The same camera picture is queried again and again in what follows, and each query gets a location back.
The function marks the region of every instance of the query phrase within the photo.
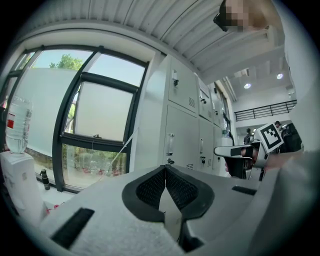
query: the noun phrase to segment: cable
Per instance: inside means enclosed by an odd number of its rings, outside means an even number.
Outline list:
[[[104,172],[104,174],[101,175],[100,179],[97,181],[99,182],[102,177],[104,175],[107,175],[107,173],[109,172],[110,167],[112,166],[113,162],[117,159],[117,157],[120,155],[120,153],[125,149],[125,147],[128,145],[128,143],[132,140],[132,138],[134,137],[135,133],[138,131],[139,127],[132,133],[132,135],[130,136],[130,138],[128,139],[128,141],[126,142],[126,144],[124,144],[124,146],[121,148],[121,150],[119,151],[119,153],[115,156],[115,158],[111,161],[111,163],[109,164],[108,169]]]

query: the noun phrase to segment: sky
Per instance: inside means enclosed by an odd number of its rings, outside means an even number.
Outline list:
[[[69,49],[46,50],[38,57],[32,67],[49,68],[50,63],[58,63],[63,54],[70,54],[72,58],[78,58],[85,62],[92,52]],[[144,67],[129,61],[102,54],[89,69],[89,72],[139,86],[144,70]]]

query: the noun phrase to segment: windowsill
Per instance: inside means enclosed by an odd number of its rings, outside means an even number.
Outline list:
[[[39,192],[48,209],[53,209],[55,205],[61,205],[70,200],[76,194],[71,192],[58,192],[55,187],[50,187],[50,190],[45,190],[45,186],[42,182],[37,181]]]

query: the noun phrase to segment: corrugated ceiling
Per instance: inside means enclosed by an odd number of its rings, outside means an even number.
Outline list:
[[[208,84],[229,75],[226,68],[273,48],[269,47],[267,31],[221,31],[213,23],[220,3],[221,0],[51,0],[33,15],[18,36],[61,22],[115,23],[165,43],[190,62]]]

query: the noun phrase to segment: white box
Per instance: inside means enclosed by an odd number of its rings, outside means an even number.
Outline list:
[[[38,227],[46,216],[35,174],[34,159],[27,153],[0,153],[1,167],[10,198],[19,215]]]

